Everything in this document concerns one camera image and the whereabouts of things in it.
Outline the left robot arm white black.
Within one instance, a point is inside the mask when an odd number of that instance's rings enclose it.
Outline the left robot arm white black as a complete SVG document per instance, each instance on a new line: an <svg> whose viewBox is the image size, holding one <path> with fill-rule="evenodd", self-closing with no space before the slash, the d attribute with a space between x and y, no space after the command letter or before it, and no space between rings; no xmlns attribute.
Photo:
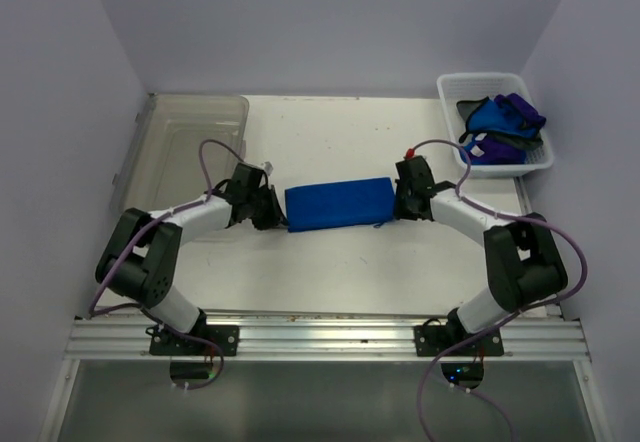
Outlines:
<svg viewBox="0 0 640 442"><path fill-rule="evenodd" d="M90 314L100 313L99 298L110 290L173 329L172 341L182 352L201 352L208 341L202 310L174 286L179 251L210 232L245 220L259 231L288 225L268 173L243 162L230 179L208 187L191 202L152 212L126 210L96 266L99 289Z"/></svg>

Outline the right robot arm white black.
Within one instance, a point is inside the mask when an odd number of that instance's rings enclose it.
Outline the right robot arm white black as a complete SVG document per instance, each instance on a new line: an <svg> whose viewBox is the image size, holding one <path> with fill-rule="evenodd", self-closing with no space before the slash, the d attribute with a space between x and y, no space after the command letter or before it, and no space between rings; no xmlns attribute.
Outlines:
<svg viewBox="0 0 640 442"><path fill-rule="evenodd" d="M484 249L487 288L447 315L445 341L451 351L468 354L481 331L526 306L563 291L568 276L544 217L500 215L466 199L456 186L434 181L422 156L396 164L394 216L448 226Z"/></svg>

